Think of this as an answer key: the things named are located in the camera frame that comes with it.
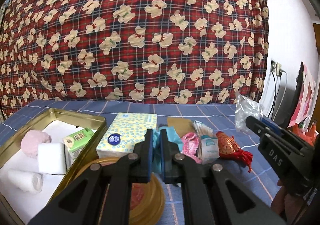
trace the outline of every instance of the blue round logo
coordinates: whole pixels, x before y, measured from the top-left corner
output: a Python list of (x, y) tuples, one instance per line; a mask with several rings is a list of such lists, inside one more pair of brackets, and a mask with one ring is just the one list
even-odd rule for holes
[(119, 145), (120, 144), (120, 134), (118, 134), (118, 133), (111, 134), (107, 140), (110, 145), (113, 145), (113, 146)]

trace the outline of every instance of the pink lace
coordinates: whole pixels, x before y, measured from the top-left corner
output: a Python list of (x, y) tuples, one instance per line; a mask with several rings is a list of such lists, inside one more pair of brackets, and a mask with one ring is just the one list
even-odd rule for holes
[(202, 160), (196, 156), (196, 151), (199, 146), (199, 137), (197, 134), (190, 132), (181, 138), (183, 143), (182, 154), (191, 157), (197, 164), (201, 164)]

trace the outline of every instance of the green carton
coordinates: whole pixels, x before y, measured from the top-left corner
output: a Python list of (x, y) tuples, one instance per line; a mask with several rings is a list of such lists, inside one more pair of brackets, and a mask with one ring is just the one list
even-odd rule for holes
[(84, 146), (92, 138), (94, 132), (89, 128), (84, 128), (63, 139), (72, 159), (76, 159)]

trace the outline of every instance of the red brocade pouch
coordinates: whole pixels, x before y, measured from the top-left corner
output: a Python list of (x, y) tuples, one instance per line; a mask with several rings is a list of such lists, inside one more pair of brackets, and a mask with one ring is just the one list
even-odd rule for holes
[(219, 156), (222, 159), (238, 160), (244, 162), (249, 167), (251, 172), (251, 162), (253, 155), (242, 150), (233, 136), (229, 137), (222, 131), (216, 133), (219, 145)]

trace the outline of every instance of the blue dot pattern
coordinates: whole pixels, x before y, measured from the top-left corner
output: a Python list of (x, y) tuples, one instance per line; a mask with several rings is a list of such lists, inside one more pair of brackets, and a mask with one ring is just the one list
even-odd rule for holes
[[(120, 112), (101, 139), (97, 149), (130, 153), (136, 143), (144, 141), (147, 129), (156, 128), (156, 125), (156, 114)], [(112, 146), (107, 141), (108, 137), (113, 133), (120, 134), (121, 141), (117, 146)]]

